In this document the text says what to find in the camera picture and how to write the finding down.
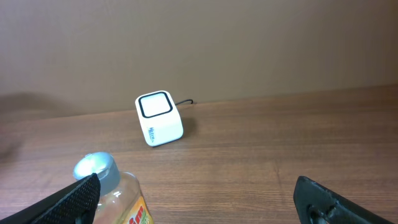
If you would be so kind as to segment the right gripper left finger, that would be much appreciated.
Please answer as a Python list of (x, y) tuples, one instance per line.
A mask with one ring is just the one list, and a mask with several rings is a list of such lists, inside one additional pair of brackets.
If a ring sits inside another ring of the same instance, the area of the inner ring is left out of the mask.
[(101, 184), (93, 173), (1, 220), (1, 224), (92, 224)]

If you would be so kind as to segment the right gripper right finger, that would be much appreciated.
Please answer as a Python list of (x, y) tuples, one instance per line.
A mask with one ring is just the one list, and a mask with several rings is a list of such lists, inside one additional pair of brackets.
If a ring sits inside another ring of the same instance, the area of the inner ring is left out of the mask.
[(306, 176), (297, 179), (293, 198), (301, 223), (392, 224)]

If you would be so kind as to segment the yellow oil bottle silver cap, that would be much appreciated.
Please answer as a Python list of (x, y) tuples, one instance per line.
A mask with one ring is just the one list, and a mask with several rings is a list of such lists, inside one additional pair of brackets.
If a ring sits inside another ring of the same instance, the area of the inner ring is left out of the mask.
[(93, 173), (101, 184), (93, 223), (154, 224), (138, 179), (130, 172), (120, 171), (110, 153), (87, 154), (73, 170), (76, 180)]

